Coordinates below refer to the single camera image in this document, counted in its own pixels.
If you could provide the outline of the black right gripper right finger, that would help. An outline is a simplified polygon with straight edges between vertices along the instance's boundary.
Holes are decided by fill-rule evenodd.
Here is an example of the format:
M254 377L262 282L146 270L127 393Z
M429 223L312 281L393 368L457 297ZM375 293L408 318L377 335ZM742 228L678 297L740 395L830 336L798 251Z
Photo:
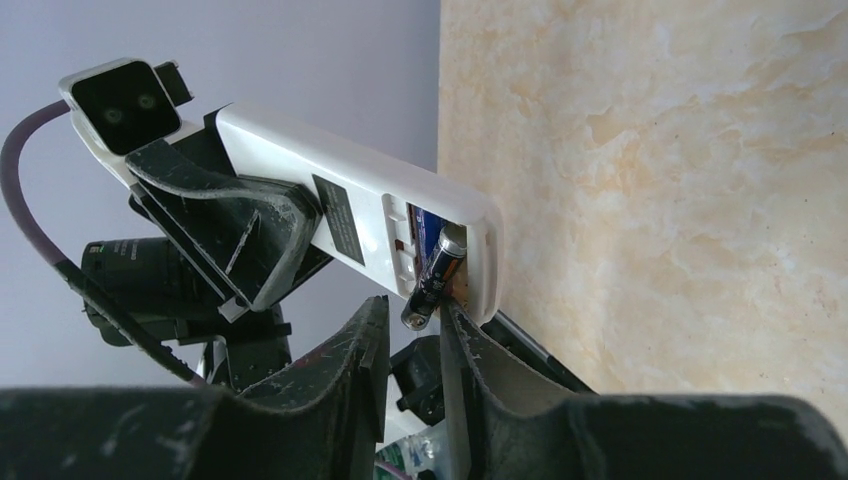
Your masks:
M843 479L847 450L811 404L772 395L575 393L440 309L454 479Z

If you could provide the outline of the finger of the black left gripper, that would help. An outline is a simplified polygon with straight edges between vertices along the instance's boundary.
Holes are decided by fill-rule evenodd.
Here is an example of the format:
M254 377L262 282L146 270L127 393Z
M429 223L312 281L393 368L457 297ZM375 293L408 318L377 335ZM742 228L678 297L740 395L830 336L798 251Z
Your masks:
M306 186L214 172L163 140L125 162L142 207L224 300L263 311L290 291L322 218Z
M294 292L333 261L333 257L314 245L305 248L288 248L284 259L291 273L287 292Z

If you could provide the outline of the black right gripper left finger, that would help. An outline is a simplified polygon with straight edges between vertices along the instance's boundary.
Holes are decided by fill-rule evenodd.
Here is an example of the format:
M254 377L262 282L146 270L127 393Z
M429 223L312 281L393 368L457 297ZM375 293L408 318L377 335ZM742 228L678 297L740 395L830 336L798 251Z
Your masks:
M383 438L389 302L277 373L222 387L1 394L5 479L368 479Z

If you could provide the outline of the white remote control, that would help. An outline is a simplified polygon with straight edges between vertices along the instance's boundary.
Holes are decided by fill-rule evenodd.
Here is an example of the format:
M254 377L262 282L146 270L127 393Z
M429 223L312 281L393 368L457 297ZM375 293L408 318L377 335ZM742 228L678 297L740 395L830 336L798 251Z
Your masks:
M410 207L463 226L468 314L495 315L504 222L491 197L267 107L232 103L208 118L238 177L307 187L325 211L313 245L403 299L416 280Z

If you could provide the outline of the purple AAA battery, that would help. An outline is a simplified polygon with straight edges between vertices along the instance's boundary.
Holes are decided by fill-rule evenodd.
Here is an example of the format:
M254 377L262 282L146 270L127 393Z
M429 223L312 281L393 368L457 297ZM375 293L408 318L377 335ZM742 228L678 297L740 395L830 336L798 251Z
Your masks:
M412 206L411 211L414 220L413 230L418 259L421 263L425 263L438 244L439 235L446 221L442 217L418 206Z

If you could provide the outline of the black AAA battery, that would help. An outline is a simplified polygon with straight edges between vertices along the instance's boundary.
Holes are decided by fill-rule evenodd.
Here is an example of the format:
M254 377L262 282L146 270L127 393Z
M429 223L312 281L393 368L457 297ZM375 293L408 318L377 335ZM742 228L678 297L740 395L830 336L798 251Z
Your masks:
M404 326L412 331L421 331L428 325L448 283L458 272L466 255L466 228L447 223L401 313L400 319Z

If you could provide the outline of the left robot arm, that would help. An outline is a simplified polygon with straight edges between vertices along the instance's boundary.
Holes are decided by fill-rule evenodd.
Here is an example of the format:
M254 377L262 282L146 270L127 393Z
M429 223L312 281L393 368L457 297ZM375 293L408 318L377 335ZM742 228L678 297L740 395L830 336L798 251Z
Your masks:
M201 376L241 391L291 360L280 302L328 263L306 186L236 175L205 134L156 141L128 163L154 238L95 241L81 268L157 341L201 344Z

